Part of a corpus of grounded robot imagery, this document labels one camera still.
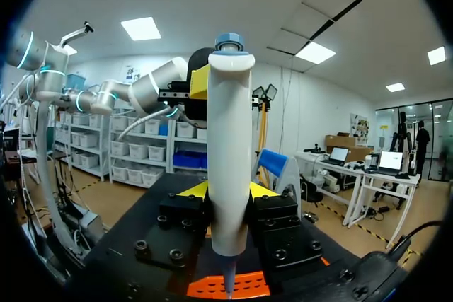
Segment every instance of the person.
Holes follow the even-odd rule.
[[[425,157],[426,157],[426,146],[430,142],[430,134],[428,131],[425,130],[425,123],[424,121],[419,121],[418,123],[418,133],[417,133],[417,173],[420,173],[420,179],[422,178],[422,171],[423,165],[425,164]]]

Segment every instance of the laptop screen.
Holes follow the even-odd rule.
[[[402,152],[382,151],[381,159],[379,160],[379,167],[399,170],[401,168],[402,160]]]
[[[348,157],[348,149],[343,148],[333,148],[331,158],[335,161],[346,161],[346,157]]]

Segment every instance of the laptop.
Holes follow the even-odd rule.
[[[348,157],[349,149],[344,148],[333,148],[331,156],[329,159],[324,159],[321,162],[328,163],[332,165],[345,165],[346,157]]]
[[[396,176],[400,172],[402,162],[402,152],[382,151],[381,159],[379,159],[379,168],[376,172],[382,175]]]

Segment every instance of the white desk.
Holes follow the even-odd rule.
[[[374,196],[372,192],[382,192],[383,194],[389,194],[394,197],[406,199],[405,207],[403,210],[403,215],[401,216],[401,218],[399,220],[398,226],[396,227],[394,234],[390,238],[389,244],[387,244],[387,246],[386,246],[386,248],[388,248],[391,245],[391,243],[394,241],[394,239],[397,237],[399,231],[401,230],[401,227],[403,226],[403,223],[404,223],[404,220],[406,219],[409,208],[411,207],[411,202],[412,202],[412,198],[413,198],[413,195],[415,192],[415,187],[417,186],[420,175],[410,176],[409,180],[403,180],[403,179],[395,178],[394,176],[381,175],[378,173],[371,174],[371,173],[362,172],[362,174],[363,174],[362,175],[362,185],[360,186],[359,197],[357,199],[357,204],[355,205],[354,213],[350,217],[348,228],[350,228],[353,224],[357,223],[358,221],[360,221],[366,217],[368,209],[369,209],[369,205],[371,204],[371,200]],[[405,194],[399,194],[397,192],[382,189],[381,187],[375,187],[374,186],[375,180],[382,180],[384,182],[407,185],[408,189],[406,190]],[[362,215],[360,215],[360,211],[362,210],[362,207],[364,205],[363,203],[364,203],[365,196],[366,196],[366,193],[368,190],[370,190],[372,192],[370,192],[370,194],[369,194],[365,212]]]
[[[297,162],[299,164],[299,169],[301,169],[301,163],[303,162],[303,163],[305,163],[304,164],[305,166],[310,167],[310,172],[313,172],[312,169],[315,169],[316,167],[318,167],[318,168],[324,168],[327,170],[335,171],[337,173],[342,173],[344,175],[349,175],[349,176],[355,177],[354,190],[352,191],[352,197],[351,197],[350,201],[348,201],[347,199],[344,199],[340,196],[337,196],[336,194],[333,194],[332,192],[329,192],[327,190],[324,190],[324,189],[318,187],[319,192],[322,192],[324,195],[332,197],[334,200],[342,202],[348,206],[348,210],[346,211],[345,218],[343,219],[343,225],[346,226],[350,222],[352,210],[354,209],[354,205],[355,205],[355,202],[357,199],[357,194],[360,191],[360,183],[362,182],[363,171],[348,169],[343,166],[321,162],[321,160],[326,159],[328,156],[327,153],[324,153],[324,155],[325,156],[322,156],[319,153],[298,151],[295,153],[294,157],[296,157],[296,159],[297,159]]]

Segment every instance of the yellow bracket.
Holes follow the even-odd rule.
[[[207,100],[207,78],[209,74],[209,65],[204,65],[201,69],[192,71],[192,76],[190,77],[190,99]]]
[[[204,182],[200,183],[199,185],[196,185],[186,191],[181,192],[180,194],[178,194],[178,196],[189,196],[190,194],[193,194],[196,197],[201,197],[204,199],[205,195],[206,195],[206,190],[207,190],[207,181],[204,181]],[[269,197],[279,196],[279,194],[277,194],[276,192],[266,189],[265,187],[262,187],[261,185],[256,184],[254,182],[250,182],[250,192],[252,194],[253,199],[255,199],[256,197],[261,197],[265,194]]]

